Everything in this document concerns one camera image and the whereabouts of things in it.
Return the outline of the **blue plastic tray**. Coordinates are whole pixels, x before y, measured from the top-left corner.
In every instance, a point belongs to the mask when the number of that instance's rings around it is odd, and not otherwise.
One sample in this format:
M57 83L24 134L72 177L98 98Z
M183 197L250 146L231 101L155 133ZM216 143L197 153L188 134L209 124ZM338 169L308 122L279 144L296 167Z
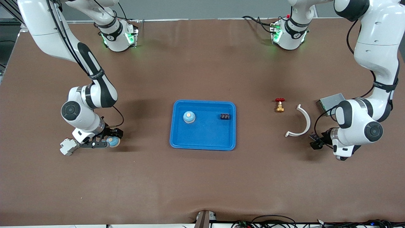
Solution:
M183 114L192 111L193 123ZM230 120L220 120L229 113ZM237 144L237 108L228 101L178 100L174 102L169 143L177 149L231 151Z

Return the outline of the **white circuit breaker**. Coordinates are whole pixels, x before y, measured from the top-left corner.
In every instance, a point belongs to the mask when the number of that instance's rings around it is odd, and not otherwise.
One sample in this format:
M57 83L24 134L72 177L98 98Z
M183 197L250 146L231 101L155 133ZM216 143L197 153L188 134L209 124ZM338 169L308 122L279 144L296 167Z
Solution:
M65 156L72 155L79 148L80 144L75 139L66 138L60 143L60 152Z

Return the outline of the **grey metal electronics box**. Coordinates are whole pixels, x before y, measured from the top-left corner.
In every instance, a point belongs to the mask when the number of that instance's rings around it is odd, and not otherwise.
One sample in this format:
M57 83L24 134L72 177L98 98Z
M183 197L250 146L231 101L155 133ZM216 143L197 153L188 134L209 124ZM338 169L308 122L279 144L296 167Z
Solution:
M326 112L329 109L338 105L341 101L345 100L342 93L324 97L318 100L318 105L322 109L322 112Z

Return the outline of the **white curved plastic bracket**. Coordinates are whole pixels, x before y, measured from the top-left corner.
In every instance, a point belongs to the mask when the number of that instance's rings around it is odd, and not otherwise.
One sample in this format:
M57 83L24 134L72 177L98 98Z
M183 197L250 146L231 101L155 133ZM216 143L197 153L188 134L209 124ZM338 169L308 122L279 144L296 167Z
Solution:
M301 133L293 133L293 132L287 131L286 134L285 134L285 137L289 137L289 136L292 136L292 137L302 136L302 135L304 135L305 133L307 133L307 132L309 131L310 127L311 127L311 119L310 119L310 116L309 116L308 112L302 108L301 104L298 104L298 106L297 106L296 109L305 117L305 121L306 121L305 130L304 130L303 132L301 132Z

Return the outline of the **metal table edge rail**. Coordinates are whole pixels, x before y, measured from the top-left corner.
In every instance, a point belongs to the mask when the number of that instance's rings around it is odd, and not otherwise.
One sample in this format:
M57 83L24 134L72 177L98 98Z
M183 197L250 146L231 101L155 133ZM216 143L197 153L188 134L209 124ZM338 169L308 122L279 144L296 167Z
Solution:
M188 21L188 20L242 20L243 18L210 18L210 19L188 19L188 18L176 18L176 19L129 19L129 22L171 22L171 21ZM90 24L94 23L93 20L67 20L68 24Z

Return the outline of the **aluminium frame post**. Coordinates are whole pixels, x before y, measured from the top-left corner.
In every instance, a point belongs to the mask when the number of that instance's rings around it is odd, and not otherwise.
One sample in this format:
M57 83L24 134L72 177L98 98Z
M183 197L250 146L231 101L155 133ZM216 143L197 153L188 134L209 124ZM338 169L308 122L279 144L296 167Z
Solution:
M18 24L22 32L28 32L17 0L0 0L0 26L17 26Z

